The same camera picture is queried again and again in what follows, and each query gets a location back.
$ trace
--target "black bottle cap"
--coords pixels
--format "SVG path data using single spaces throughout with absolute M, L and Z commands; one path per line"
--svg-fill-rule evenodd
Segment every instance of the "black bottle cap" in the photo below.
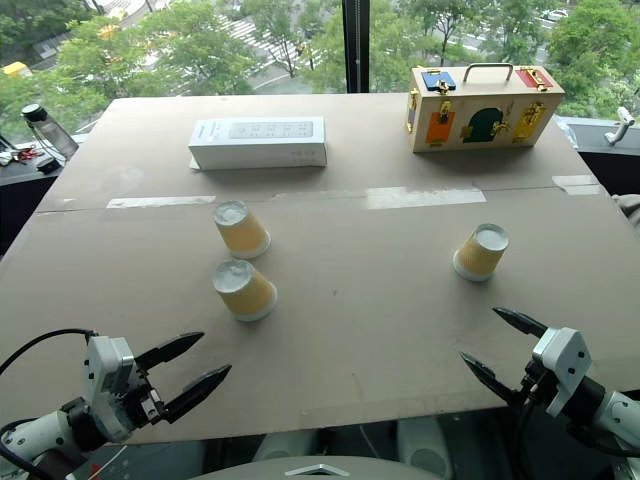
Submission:
M 22 109 L 22 116 L 30 122 L 41 122 L 47 119 L 47 111 L 41 105 L 32 103 Z

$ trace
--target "wooden lock box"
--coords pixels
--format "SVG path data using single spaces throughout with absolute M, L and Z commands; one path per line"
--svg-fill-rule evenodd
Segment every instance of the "wooden lock box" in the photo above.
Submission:
M 564 95 L 543 67 L 474 63 L 411 73 L 414 152 L 531 146 Z

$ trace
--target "metal handle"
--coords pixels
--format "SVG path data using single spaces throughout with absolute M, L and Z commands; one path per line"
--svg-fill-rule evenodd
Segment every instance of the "metal handle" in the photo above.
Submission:
M 511 78 L 511 74 L 513 73 L 513 65 L 510 63 L 472 63 L 467 67 L 467 70 L 464 72 L 464 78 L 462 79 L 463 82 L 467 81 L 469 72 L 471 71 L 472 68 L 475 68 L 475 67 L 508 67 L 509 73 L 507 74 L 507 79 L 505 80 L 505 82 L 509 81 L 509 79 Z

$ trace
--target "crosswalk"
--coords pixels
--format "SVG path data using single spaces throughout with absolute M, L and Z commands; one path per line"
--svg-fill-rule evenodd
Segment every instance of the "crosswalk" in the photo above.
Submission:
M 236 20 L 232 22 L 224 15 L 220 15 L 219 18 L 222 23 L 222 30 L 230 32 L 232 38 L 242 40 L 250 47 L 261 50 L 267 54 L 265 62 L 260 65 L 261 68 L 266 68 L 276 62 L 286 64 L 284 52 L 278 45 L 273 43 L 273 41 L 270 41 L 270 34 L 268 32 L 263 35 L 262 38 L 258 39 L 255 35 L 256 26 L 253 23 L 247 20 Z M 291 42 L 287 42 L 286 46 L 291 62 L 295 64 L 298 60 L 298 50 Z

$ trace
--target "glass window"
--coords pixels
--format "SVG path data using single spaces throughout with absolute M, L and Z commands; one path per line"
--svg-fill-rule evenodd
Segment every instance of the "glass window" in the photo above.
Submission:
M 13 143 L 31 138 L 20 111 L 35 102 L 86 133 L 116 98 L 344 91 L 338 0 L 83 5 L 0 0 L 0 60 L 24 64 L 0 75 L 0 133 Z
M 415 65 L 543 65 L 561 115 L 640 115 L 637 0 L 371 0 L 371 91 L 405 91 Z

